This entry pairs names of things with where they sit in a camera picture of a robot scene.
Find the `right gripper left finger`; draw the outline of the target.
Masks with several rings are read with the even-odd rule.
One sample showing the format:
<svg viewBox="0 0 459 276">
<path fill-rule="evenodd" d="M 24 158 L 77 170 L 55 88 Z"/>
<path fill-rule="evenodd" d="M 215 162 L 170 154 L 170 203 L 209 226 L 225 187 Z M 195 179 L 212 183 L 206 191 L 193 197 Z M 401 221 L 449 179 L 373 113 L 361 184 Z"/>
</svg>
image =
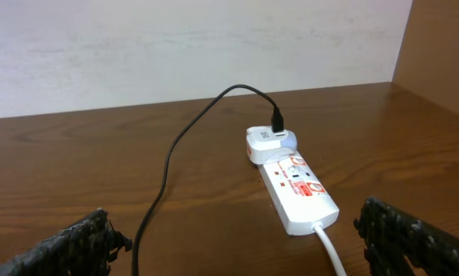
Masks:
<svg viewBox="0 0 459 276">
<path fill-rule="evenodd" d="M 133 242 L 98 208 L 33 248 L 0 264 L 0 276 L 108 275 L 121 249 Z"/>
</svg>

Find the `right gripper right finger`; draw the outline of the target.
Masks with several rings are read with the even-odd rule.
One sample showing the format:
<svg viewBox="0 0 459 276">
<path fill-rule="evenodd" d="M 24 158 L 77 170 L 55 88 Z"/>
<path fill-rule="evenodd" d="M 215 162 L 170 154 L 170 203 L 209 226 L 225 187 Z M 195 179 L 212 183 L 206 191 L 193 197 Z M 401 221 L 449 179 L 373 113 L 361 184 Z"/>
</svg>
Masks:
<svg viewBox="0 0 459 276">
<path fill-rule="evenodd" d="M 381 201 L 366 199 L 353 222 L 372 275 L 459 275 L 459 238 Z"/>
</svg>

